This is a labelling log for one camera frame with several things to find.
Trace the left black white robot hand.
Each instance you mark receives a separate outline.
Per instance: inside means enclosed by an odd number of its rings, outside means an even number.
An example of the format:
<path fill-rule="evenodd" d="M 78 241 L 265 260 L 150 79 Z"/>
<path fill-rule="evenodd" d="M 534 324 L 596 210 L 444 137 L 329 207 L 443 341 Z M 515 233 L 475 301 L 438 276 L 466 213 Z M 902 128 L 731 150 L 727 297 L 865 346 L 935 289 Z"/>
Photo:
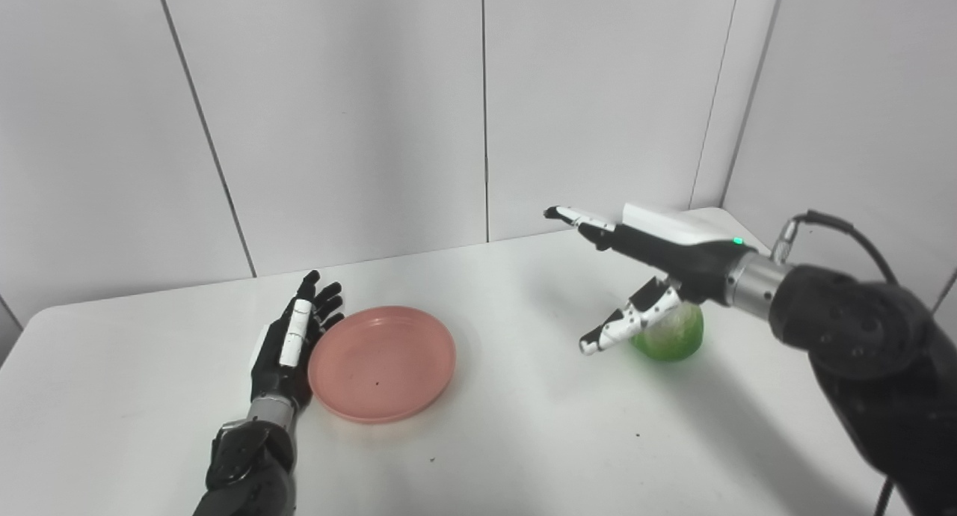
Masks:
<path fill-rule="evenodd" d="M 318 341 L 345 315 L 339 309 L 344 306 L 342 284 L 334 281 L 321 290 L 317 289 L 321 275 L 313 270 L 302 278 L 294 297 L 285 306 L 280 317 L 273 321 L 265 333 L 259 356 L 250 370 L 250 399 L 278 396 L 287 399 L 296 413 L 300 413 L 313 397 L 308 380 L 308 363 Z M 291 319 L 297 312 L 307 323 L 302 336 L 296 365 L 280 362 L 283 346 Z"/>

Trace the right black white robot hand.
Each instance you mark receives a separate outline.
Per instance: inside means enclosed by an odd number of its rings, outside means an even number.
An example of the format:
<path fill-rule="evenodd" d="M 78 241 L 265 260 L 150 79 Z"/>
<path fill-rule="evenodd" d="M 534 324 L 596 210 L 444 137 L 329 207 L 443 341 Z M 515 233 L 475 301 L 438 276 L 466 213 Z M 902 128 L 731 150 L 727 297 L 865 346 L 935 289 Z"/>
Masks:
<path fill-rule="evenodd" d="M 589 356 L 661 325 L 681 304 L 714 301 L 727 306 L 727 287 L 738 262 L 755 253 L 742 238 L 685 212 L 626 203 L 619 221 L 574 209 L 547 207 L 546 219 L 574 227 L 598 251 L 615 251 L 656 268 L 653 277 L 597 328 L 579 339 Z"/>

